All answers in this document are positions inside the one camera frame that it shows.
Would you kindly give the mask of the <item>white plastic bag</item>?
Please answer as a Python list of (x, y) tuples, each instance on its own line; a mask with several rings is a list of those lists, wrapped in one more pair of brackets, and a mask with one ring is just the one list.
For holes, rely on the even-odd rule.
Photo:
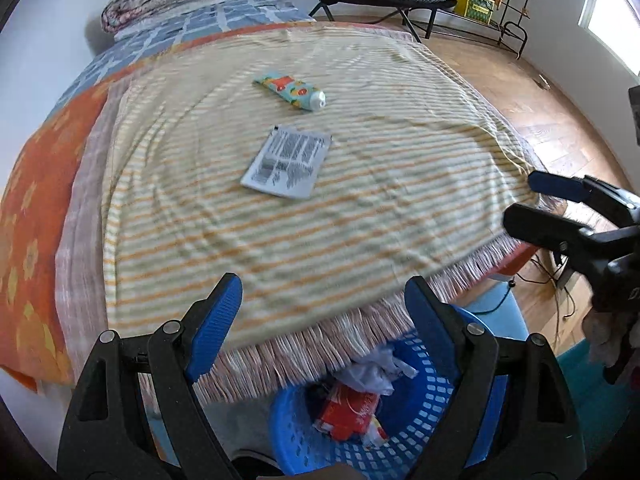
[(376, 348), (334, 373), (336, 380), (348, 388), (378, 396), (391, 396), (393, 382), (398, 378), (413, 379), (418, 375), (414, 367), (394, 355), (394, 347), (390, 344)]

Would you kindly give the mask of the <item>red medicine box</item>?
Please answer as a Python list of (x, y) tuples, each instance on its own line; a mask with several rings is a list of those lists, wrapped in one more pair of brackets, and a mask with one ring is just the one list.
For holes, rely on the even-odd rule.
[(380, 448), (387, 434), (375, 416), (377, 393), (360, 392), (337, 382), (314, 421), (314, 428), (336, 442), (358, 441), (364, 448)]

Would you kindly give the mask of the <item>blue plastic trash basket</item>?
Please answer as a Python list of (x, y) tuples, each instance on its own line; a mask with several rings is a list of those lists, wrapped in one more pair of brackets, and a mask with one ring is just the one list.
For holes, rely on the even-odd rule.
[(381, 396), (375, 417), (386, 433), (379, 446), (358, 436), (334, 440), (316, 426), (331, 390), (328, 376), (313, 384), (280, 391), (271, 404), (269, 437), (273, 456), (288, 476), (343, 463), (369, 479), (402, 479), (416, 462), (442, 415), (454, 387), (436, 373), (432, 359), (414, 330), (392, 341), (393, 355), (418, 371), (400, 376), (394, 392)]

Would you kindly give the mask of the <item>teal cloth on floor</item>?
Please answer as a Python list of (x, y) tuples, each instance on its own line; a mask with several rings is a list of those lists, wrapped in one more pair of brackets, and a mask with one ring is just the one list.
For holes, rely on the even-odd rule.
[(585, 479), (634, 479), (639, 472), (639, 393), (612, 386), (582, 341), (559, 357), (584, 438)]

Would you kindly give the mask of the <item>light blue floor mat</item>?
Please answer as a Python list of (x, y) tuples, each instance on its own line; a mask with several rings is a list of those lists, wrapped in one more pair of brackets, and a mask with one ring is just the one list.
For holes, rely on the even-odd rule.
[(516, 302), (512, 282), (492, 282), (465, 309), (479, 318), (497, 337), (526, 340), (529, 330)]

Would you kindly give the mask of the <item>striped yellow towel blanket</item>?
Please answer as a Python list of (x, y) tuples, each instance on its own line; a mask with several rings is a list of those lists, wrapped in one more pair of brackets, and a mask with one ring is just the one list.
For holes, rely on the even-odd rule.
[(102, 196), (108, 325), (178, 318), (218, 278), (229, 348), (389, 300), (538, 205), (515, 129), (423, 44), (328, 24), (171, 55), (129, 86)]

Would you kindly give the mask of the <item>yellow crate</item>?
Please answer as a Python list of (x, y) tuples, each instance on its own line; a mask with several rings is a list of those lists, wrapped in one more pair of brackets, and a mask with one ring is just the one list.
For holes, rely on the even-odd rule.
[(457, 0), (454, 14), (488, 25), (495, 11), (494, 0)]

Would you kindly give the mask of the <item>colourful toothpaste tube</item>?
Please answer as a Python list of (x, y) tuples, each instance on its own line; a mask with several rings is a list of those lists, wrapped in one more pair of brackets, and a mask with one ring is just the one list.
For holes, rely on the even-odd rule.
[(300, 110), (318, 112), (326, 107), (326, 94), (322, 90), (290, 75), (268, 73), (255, 78), (254, 83), (269, 89)]

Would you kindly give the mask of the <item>blue checkered bed sheet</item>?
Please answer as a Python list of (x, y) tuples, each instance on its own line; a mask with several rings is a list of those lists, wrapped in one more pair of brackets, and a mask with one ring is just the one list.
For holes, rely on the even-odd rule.
[(111, 74), (178, 44), (245, 27), (311, 20), (311, 16), (285, 0), (227, 0), (163, 18), (148, 29), (127, 32), (98, 54), (66, 89), (50, 114), (55, 115), (75, 96)]

